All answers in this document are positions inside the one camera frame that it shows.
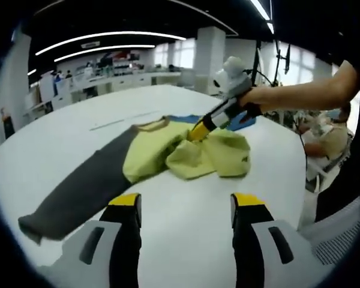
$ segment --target desk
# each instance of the desk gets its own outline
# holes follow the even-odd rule
[[[168,114],[203,114],[218,102],[169,85],[129,89],[59,109],[4,142],[0,146],[0,207],[31,262],[52,264],[61,255],[62,243],[43,240],[38,247],[21,233],[17,219],[34,212],[96,149],[131,124]],[[251,146],[252,167],[245,178],[220,179],[214,173],[183,181],[164,172],[127,191],[142,194],[141,287],[235,286],[229,197],[233,192],[257,195],[275,218],[297,227],[305,186],[299,136],[262,116],[238,133]]]

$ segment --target blue fabric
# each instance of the blue fabric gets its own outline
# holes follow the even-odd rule
[[[245,127],[251,126],[256,123],[256,118],[251,118],[245,123],[240,123],[240,120],[245,116],[245,114],[247,114],[247,113],[242,112],[238,116],[236,116],[231,121],[231,123],[228,125],[227,129],[230,131],[236,131],[236,130],[243,129]],[[197,115],[188,115],[188,116],[172,116],[172,115],[170,115],[169,116],[169,119],[171,121],[192,123],[192,124],[195,124],[200,118],[201,118],[201,116],[197,116]]]

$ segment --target ceiling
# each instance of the ceiling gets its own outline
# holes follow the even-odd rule
[[[338,62],[342,57],[338,48],[342,38],[339,34],[341,1],[273,0],[275,35],[249,0],[181,0],[183,5],[176,1],[38,1],[33,15],[23,22],[24,32],[32,37],[29,69],[45,70],[53,65],[55,58],[81,51],[81,44],[92,41],[100,41],[101,47],[171,42],[171,39],[153,36],[107,36],[68,43],[35,56],[43,48],[74,37],[113,31],[148,31],[191,38],[206,26],[216,26],[236,38],[272,41],[277,37],[311,50],[328,62]],[[259,1],[270,15],[270,0]]]

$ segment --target white tabletop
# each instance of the white tabletop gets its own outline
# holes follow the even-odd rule
[[[31,262],[52,264],[61,255],[62,242],[43,240],[37,246],[21,233],[17,219],[34,212],[96,149],[131,124],[162,115],[201,115],[218,102],[168,85],[129,89],[59,109],[11,136],[0,146],[0,207]],[[297,227],[305,185],[299,137],[262,116],[238,133],[251,146],[251,170],[245,178],[220,179],[214,173],[183,181],[164,172],[127,191],[142,194],[141,287],[235,286],[233,192],[257,195],[274,218]]]

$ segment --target ceiling light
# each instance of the ceiling light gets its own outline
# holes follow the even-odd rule
[[[267,23],[269,30],[271,30],[272,34],[275,34],[274,25],[272,23]]]
[[[268,14],[266,13],[266,11],[264,10],[264,8],[262,7],[262,5],[260,4],[259,0],[250,0],[252,2],[252,4],[256,7],[256,9],[258,10],[258,12],[260,13],[260,15],[266,20],[269,21],[270,18],[268,16]]]
[[[239,35],[235,30],[233,30],[233,29],[232,29],[231,27],[229,27],[227,24],[225,24],[225,23],[223,23],[222,21],[218,20],[218,19],[215,18],[214,16],[212,16],[212,15],[204,12],[203,10],[200,10],[200,9],[198,9],[198,8],[190,5],[190,4],[186,4],[186,3],[181,2],[181,1],[178,1],[178,0],[168,0],[168,1],[174,2],[174,3],[177,3],[177,4],[180,4],[180,5],[183,5],[183,6],[186,6],[186,7],[190,8],[190,9],[196,11],[196,12],[199,12],[199,13],[204,14],[205,16],[211,18],[212,20],[215,20],[217,23],[223,25],[225,28],[227,28],[228,30],[231,30],[231,31],[233,32],[233,34],[227,34],[227,36],[238,36],[238,35]]]
[[[154,48],[154,45],[118,45],[118,46],[107,46],[107,47],[100,47],[100,48],[94,48],[94,49],[89,49],[89,50],[84,50],[84,51],[80,51],[80,52],[76,52],[73,54],[69,54],[67,56],[63,56],[60,58],[55,59],[55,62],[73,57],[73,56],[77,56],[77,55],[81,55],[81,54],[85,54],[85,53],[89,53],[89,52],[94,52],[94,51],[101,51],[101,50],[107,50],[107,49],[118,49],[118,48]]]
[[[35,72],[36,72],[36,69],[33,69],[32,71],[28,72],[27,75],[28,75],[28,76],[29,76],[29,75],[32,75],[32,74],[34,74]]]
[[[111,36],[111,35],[149,35],[149,36],[158,36],[158,37],[166,37],[166,38],[172,38],[172,39],[177,39],[177,40],[186,40],[186,38],[184,37],[179,37],[179,36],[174,36],[174,35],[169,35],[169,34],[162,34],[162,33],[154,33],[154,32],[142,32],[142,31],[119,31],[119,32],[104,32],[104,33],[96,33],[96,34],[90,34],[90,35],[85,35],[85,36],[80,36],[80,37],[76,37],[76,38],[72,38],[69,40],[65,40],[63,42],[54,44],[52,46],[49,46],[43,50],[40,50],[39,52],[37,52],[35,55],[38,56],[50,49],[59,47],[61,45],[67,44],[67,43],[71,43],[71,42],[75,42],[75,41],[79,41],[79,40],[83,40],[83,39],[88,39],[88,38],[93,38],[93,37],[100,37],[100,36]]]

